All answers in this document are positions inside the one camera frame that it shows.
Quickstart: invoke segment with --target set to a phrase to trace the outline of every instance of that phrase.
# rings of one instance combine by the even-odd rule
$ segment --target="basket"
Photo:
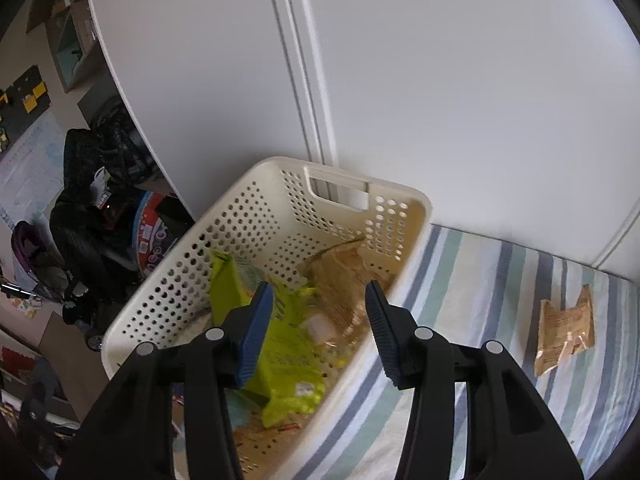
[[[195,314],[210,308],[212,248],[242,256],[297,288],[305,283],[297,271],[305,259],[362,238],[363,260],[396,276],[388,298],[401,304],[419,263],[418,249],[426,244],[430,216],[429,200],[415,189],[293,158],[268,158],[198,220],[122,309],[104,337],[104,369],[112,378],[142,341],[171,346]],[[358,370],[375,355],[374,348],[369,337],[300,437],[313,440],[328,428],[330,414],[340,411],[336,403],[344,395],[342,386],[357,382]],[[272,444],[255,453],[239,451],[247,466],[245,478],[263,478],[275,467],[287,469],[282,467],[292,443]]]

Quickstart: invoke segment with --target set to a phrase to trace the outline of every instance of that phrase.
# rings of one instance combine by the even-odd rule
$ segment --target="brown wrapper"
[[[589,285],[583,285],[573,308],[558,310],[549,300],[540,304],[538,352],[534,374],[540,377],[572,354],[591,348],[595,343],[593,302]]]
[[[395,278],[366,267],[358,253],[361,246],[362,240],[339,244],[316,254],[298,269],[316,288],[318,308],[347,340],[355,337],[356,329],[367,319],[365,285],[378,280],[382,289],[387,290]]]

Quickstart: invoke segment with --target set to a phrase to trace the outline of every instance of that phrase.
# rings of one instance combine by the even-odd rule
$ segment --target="green plastic bag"
[[[213,252],[209,300],[213,322],[222,324],[232,308],[251,302],[258,284],[267,279],[248,261]],[[265,428],[290,413],[313,413],[322,400],[324,381],[311,342],[300,324],[305,319],[307,291],[291,292],[268,280],[274,305],[254,376],[241,390],[262,408]]]

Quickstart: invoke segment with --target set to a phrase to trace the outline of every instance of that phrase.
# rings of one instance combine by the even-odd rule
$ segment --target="striped mattress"
[[[591,285],[595,346],[533,375],[540,301],[574,306]],[[404,306],[451,342],[501,341],[536,385],[582,462],[586,478],[609,456],[638,411],[638,290],[626,280],[508,242],[434,226]],[[295,480],[390,479],[412,391],[399,392],[371,359],[331,431],[308,449]],[[466,399],[456,389],[451,477],[464,476]]]

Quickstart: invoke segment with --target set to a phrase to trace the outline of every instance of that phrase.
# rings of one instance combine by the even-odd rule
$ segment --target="striped fabric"
[[[574,306],[583,283],[594,302],[594,348],[533,375],[540,301]],[[497,339],[522,366],[571,443],[586,478],[604,462],[640,407],[638,290],[630,282],[524,247],[435,226],[404,306],[451,342]],[[412,402],[374,362],[333,431],[296,480],[395,475]],[[451,477],[464,475],[466,400],[456,388]]]

